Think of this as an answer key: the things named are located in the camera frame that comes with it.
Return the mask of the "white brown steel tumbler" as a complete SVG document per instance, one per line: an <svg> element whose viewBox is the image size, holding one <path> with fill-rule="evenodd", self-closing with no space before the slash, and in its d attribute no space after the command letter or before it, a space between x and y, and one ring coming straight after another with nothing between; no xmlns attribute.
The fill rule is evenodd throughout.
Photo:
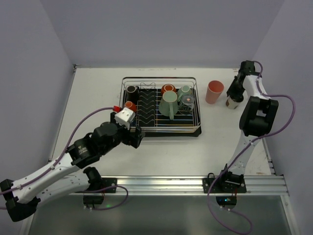
<svg viewBox="0 0 313 235"><path fill-rule="evenodd" d="M237 102L237 101L234 101L230 96L228 96L225 104L226 104L227 108L234 110L234 109L236 109L241 103L240 103L240 102Z"/></svg>

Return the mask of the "pink plastic cup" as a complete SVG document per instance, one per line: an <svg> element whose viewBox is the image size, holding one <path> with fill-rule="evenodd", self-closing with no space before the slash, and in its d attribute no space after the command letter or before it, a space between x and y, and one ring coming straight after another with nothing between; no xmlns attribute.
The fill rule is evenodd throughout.
<svg viewBox="0 0 313 235"><path fill-rule="evenodd" d="M208 104L216 103L217 99L220 97L224 91L224 85L222 82L213 80L208 83L205 101Z"/></svg>

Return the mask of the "tall green mug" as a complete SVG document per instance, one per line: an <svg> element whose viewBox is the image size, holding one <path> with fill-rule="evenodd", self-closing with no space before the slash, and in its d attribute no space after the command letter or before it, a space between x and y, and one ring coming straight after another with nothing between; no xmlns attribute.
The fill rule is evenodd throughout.
<svg viewBox="0 0 313 235"><path fill-rule="evenodd" d="M173 91L165 92L162 95L158 110L162 115L168 117L170 120L174 120L174 116L178 112L177 94Z"/></svg>

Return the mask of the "small green mug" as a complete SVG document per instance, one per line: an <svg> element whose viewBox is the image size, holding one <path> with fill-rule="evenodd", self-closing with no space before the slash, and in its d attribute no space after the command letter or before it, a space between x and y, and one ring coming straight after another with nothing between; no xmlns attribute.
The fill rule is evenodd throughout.
<svg viewBox="0 0 313 235"><path fill-rule="evenodd" d="M185 85L182 86L178 91L177 91L177 96L178 96L178 101L181 100L181 98L184 95L191 95L192 94L192 90L189 86Z"/></svg>

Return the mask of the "clear plastic glass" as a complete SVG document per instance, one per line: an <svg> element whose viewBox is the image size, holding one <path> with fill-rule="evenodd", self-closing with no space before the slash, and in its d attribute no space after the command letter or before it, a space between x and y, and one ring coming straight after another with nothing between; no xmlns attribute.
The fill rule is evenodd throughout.
<svg viewBox="0 0 313 235"><path fill-rule="evenodd" d="M181 97L179 102L179 112L182 115L192 114L195 107L195 99L191 94L186 94Z"/></svg>

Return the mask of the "orange floral bowl cup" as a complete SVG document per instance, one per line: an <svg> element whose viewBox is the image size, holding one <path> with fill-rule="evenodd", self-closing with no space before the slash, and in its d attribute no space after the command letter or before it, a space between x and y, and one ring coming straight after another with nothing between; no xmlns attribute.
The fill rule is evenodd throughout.
<svg viewBox="0 0 313 235"><path fill-rule="evenodd" d="M176 88L172 84L164 84L161 88L161 95L163 95L167 91L173 91L176 93Z"/></svg>

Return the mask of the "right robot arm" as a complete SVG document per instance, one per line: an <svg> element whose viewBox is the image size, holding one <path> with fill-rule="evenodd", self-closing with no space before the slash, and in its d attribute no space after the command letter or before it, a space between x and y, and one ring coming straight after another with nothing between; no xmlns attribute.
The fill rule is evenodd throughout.
<svg viewBox="0 0 313 235"><path fill-rule="evenodd" d="M238 74L228 88L226 106L236 109L244 99L248 100L240 117L241 135L232 158L218 176L209 173L203 178L204 193L245 193L246 165L261 137L270 133L279 107L277 100L267 97L262 90L261 73L253 61L243 61Z"/></svg>

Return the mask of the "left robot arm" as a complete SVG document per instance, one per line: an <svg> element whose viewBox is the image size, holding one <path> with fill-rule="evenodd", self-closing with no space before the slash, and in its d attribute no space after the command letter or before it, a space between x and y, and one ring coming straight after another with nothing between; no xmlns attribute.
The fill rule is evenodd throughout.
<svg viewBox="0 0 313 235"><path fill-rule="evenodd" d="M44 203L74 192L105 193L118 185L105 184L91 164L120 143L138 148L144 137L141 128L131 130L135 112L123 108L112 112L110 121L74 143L68 142L61 155L19 180L1 182L0 194L5 199L5 210L14 222L33 215Z"/></svg>

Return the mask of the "small orange cup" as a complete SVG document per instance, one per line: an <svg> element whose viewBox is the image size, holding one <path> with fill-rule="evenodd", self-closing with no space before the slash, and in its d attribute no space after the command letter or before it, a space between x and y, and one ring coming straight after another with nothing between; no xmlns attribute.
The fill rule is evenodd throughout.
<svg viewBox="0 0 313 235"><path fill-rule="evenodd" d="M134 113L136 113L136 111L137 111L136 105L131 101L126 101L124 104L124 108L127 108L127 109L133 111Z"/></svg>

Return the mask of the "black drip tray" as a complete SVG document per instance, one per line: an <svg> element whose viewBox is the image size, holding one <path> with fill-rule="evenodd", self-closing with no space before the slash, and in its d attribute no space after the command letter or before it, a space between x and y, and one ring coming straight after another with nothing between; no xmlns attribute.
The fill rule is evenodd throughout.
<svg viewBox="0 0 313 235"><path fill-rule="evenodd" d="M139 87L139 99L133 125L140 127L146 137L198 137L201 134L201 117L198 101L191 112L178 111L174 119L159 112L161 89Z"/></svg>

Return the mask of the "black tall cup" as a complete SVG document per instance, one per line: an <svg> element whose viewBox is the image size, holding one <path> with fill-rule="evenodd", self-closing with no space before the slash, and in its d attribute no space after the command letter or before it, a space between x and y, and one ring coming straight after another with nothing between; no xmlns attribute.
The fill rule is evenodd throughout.
<svg viewBox="0 0 313 235"><path fill-rule="evenodd" d="M127 86L126 95L127 95L126 100L136 105L139 100L139 86L133 86L133 85Z"/></svg>

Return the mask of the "aluminium mounting rail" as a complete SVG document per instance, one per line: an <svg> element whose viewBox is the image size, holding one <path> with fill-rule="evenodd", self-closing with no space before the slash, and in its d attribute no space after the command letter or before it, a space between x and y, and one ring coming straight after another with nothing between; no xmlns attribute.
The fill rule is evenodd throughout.
<svg viewBox="0 0 313 235"><path fill-rule="evenodd" d="M205 196L203 176L115 176L130 196ZM287 196L283 176L245 176L246 193L238 196Z"/></svg>

